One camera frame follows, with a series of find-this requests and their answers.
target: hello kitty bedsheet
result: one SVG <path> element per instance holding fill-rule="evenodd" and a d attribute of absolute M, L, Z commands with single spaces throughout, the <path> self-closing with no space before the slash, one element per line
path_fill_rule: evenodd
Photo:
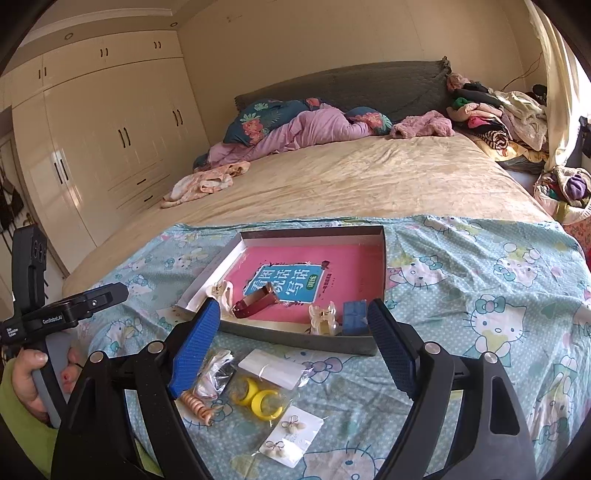
<path fill-rule="evenodd" d="M 81 322 L 88 351 L 136 353 L 191 318 L 175 306 L 207 263 L 239 231 L 383 225 L 387 243 L 385 303 L 400 322 L 449 352 L 494 351 L 514 384 L 544 473 L 576 434 L 591 407 L 591 274 L 579 244 L 555 222 L 414 216 L 401 219 L 291 220 L 231 227 L 176 225 L 141 248 L 100 284 L 129 288 L 122 305 Z M 217 400 L 206 427 L 181 416 L 216 479 L 371 480 L 402 427 L 411 401 L 382 358 L 306 351 L 219 333 L 213 346 L 264 349 L 313 370 L 295 405 L 324 426 L 289 469 L 252 454 L 269 433 L 240 408 Z M 135 394 L 128 394 L 134 432 L 153 455 Z M 429 472 L 445 461 L 460 395 L 453 394 Z"/>

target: cream wardrobe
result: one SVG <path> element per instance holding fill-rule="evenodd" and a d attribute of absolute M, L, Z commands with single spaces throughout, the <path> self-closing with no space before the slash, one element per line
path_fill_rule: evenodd
<path fill-rule="evenodd" d="M 7 76 L 22 175 L 70 272 L 209 148 L 175 31 L 79 41 Z"/>

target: cabinet door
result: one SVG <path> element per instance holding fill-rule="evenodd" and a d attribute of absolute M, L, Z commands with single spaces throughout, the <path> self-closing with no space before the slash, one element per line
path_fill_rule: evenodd
<path fill-rule="evenodd" d="M 107 35 L 103 37 L 103 45 L 108 50 L 105 59 L 108 67 L 157 58 L 158 44 L 153 41 L 151 31 Z"/>
<path fill-rule="evenodd" d="M 108 190 L 138 170 L 125 118 L 118 116 L 117 78 L 111 70 L 84 75 L 45 92 L 58 161 L 97 245 L 123 222 Z"/>
<path fill-rule="evenodd" d="M 42 70 L 43 58 L 39 56 L 10 72 L 13 108 L 43 91 Z"/>
<path fill-rule="evenodd" d="M 175 30 L 155 30 L 151 34 L 155 59 L 172 59 L 183 56 Z"/>
<path fill-rule="evenodd" d="M 72 272 L 96 248 L 60 172 L 39 93 L 12 109 L 12 123 L 23 177 L 41 226 Z"/>
<path fill-rule="evenodd" d="M 43 85 L 47 89 L 105 66 L 102 37 L 78 41 L 43 54 Z"/>
<path fill-rule="evenodd" d="M 195 158 L 208 151 L 209 141 L 203 128 L 183 59 L 160 61 L 166 63 L 164 69 L 165 88 L 180 123 L 178 126 L 181 136 L 179 166 L 181 172 L 189 174 Z"/>

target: finger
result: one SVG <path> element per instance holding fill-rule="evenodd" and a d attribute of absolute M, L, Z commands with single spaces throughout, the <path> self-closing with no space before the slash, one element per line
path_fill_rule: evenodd
<path fill-rule="evenodd" d="M 68 350 L 68 362 L 71 364 L 81 364 L 82 356 L 77 348 L 71 347 Z"/>
<path fill-rule="evenodd" d="M 64 393 L 71 395 L 74 391 L 74 387 L 76 386 L 76 382 L 63 382 L 61 386 L 64 390 Z"/>
<path fill-rule="evenodd" d="M 47 355 L 38 350 L 22 349 L 18 353 L 12 371 L 12 387 L 17 398 L 23 403 L 32 402 L 37 398 L 37 389 L 31 372 L 40 369 L 46 363 Z"/>
<path fill-rule="evenodd" d="M 65 383 L 75 383 L 80 376 L 80 368 L 75 365 L 68 365 L 61 371 L 61 381 Z"/>

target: blue gripper pad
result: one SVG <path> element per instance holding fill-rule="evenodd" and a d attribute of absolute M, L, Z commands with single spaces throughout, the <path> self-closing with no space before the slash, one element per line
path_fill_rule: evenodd
<path fill-rule="evenodd" d="M 370 302 L 367 319 L 369 329 L 384 357 L 394 384 L 411 400 L 415 400 L 419 392 L 415 364 L 418 352 L 405 338 L 404 332 L 381 300 L 376 299 Z"/>
<path fill-rule="evenodd" d="M 214 299 L 207 299 L 197 314 L 199 318 L 195 327 L 187 335 L 183 346 L 173 360 L 173 374 L 168 390 L 175 399 L 193 386 L 203 359 L 220 326 L 220 306 Z"/>

